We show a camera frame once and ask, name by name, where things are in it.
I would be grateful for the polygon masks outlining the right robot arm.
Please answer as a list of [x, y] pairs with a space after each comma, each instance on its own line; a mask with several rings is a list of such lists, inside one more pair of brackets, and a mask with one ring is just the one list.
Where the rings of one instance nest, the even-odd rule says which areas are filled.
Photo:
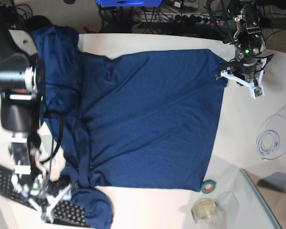
[[67, 198], [67, 178], [50, 181], [51, 168], [40, 159], [38, 130], [53, 111], [44, 108], [44, 62], [22, 50], [13, 40], [0, 10], [0, 121], [12, 137], [9, 154], [15, 167], [15, 191], [24, 196]]

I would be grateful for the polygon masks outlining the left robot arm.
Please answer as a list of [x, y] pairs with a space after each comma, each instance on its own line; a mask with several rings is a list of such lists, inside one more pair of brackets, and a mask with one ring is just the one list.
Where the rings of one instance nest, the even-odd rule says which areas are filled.
[[211, 0], [206, 2], [206, 9], [223, 42], [234, 46], [235, 57], [229, 62], [219, 64], [218, 67], [220, 70], [227, 70], [240, 80], [257, 84], [257, 73], [263, 70], [263, 68], [258, 70], [257, 67], [262, 64], [263, 59], [268, 58], [259, 56], [263, 52], [265, 41], [259, 26], [260, 18], [256, 1], [231, 0], [227, 8], [223, 1], [220, 2], [223, 8], [225, 32], [221, 31], [216, 22], [211, 10]]

